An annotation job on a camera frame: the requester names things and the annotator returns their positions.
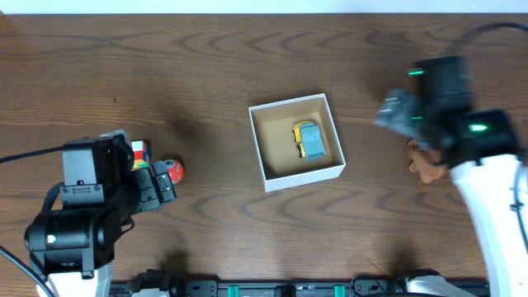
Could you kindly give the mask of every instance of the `white wall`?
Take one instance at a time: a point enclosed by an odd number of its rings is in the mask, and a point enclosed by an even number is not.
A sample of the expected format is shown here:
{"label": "white wall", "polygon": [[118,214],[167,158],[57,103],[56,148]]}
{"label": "white wall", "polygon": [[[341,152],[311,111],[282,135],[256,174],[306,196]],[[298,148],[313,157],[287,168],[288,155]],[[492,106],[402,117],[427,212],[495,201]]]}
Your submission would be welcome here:
{"label": "white wall", "polygon": [[0,0],[18,13],[528,12],[528,0]]}

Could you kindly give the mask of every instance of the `brown stuffed toy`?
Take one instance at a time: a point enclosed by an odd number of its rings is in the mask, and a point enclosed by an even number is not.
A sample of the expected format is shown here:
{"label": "brown stuffed toy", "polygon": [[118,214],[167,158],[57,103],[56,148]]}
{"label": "brown stuffed toy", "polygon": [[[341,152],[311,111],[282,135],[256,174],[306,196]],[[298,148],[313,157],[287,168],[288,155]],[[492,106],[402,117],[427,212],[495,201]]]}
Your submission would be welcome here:
{"label": "brown stuffed toy", "polygon": [[412,159],[409,169],[411,172],[420,173],[420,178],[425,183],[443,177],[449,171],[447,165],[435,164],[441,161],[440,152],[423,150],[414,139],[407,144],[407,155]]}

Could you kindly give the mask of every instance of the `red ball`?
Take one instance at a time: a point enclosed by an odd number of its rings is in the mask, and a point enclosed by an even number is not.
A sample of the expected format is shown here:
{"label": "red ball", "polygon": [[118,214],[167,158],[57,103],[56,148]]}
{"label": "red ball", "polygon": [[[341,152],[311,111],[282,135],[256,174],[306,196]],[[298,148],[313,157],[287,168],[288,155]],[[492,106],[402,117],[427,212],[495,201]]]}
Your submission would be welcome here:
{"label": "red ball", "polygon": [[183,165],[176,160],[165,160],[165,165],[167,165],[168,176],[171,177],[172,184],[176,185],[181,182],[185,175]]}

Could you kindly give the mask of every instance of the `white box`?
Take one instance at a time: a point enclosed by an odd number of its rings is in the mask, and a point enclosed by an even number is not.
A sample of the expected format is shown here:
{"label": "white box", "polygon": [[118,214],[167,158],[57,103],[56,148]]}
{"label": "white box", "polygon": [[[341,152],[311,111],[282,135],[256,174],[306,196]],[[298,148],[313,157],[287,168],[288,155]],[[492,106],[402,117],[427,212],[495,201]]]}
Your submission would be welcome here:
{"label": "white box", "polygon": [[[249,119],[266,192],[339,177],[347,165],[324,94],[249,107]],[[302,120],[319,127],[322,158],[297,155],[292,129]]]}

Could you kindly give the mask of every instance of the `wooden table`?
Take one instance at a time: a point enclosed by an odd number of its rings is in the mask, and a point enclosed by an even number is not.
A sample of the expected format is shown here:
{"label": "wooden table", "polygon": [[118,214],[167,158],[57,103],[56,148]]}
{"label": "wooden table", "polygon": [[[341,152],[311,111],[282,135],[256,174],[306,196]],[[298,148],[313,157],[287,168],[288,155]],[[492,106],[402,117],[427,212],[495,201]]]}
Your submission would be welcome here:
{"label": "wooden table", "polygon": [[[496,15],[5,16],[0,24],[0,155],[119,128],[177,153],[178,200],[134,217],[115,278],[147,268],[222,279],[346,279],[433,268],[485,277],[467,210],[448,177],[408,170],[407,140],[373,125],[410,63],[441,55]],[[528,43],[488,33],[464,48],[479,107],[528,135]],[[265,193],[248,107],[325,92],[347,166],[331,181]],[[0,243],[29,262],[23,235],[60,153],[1,165]],[[0,260],[4,295],[35,284]]]}

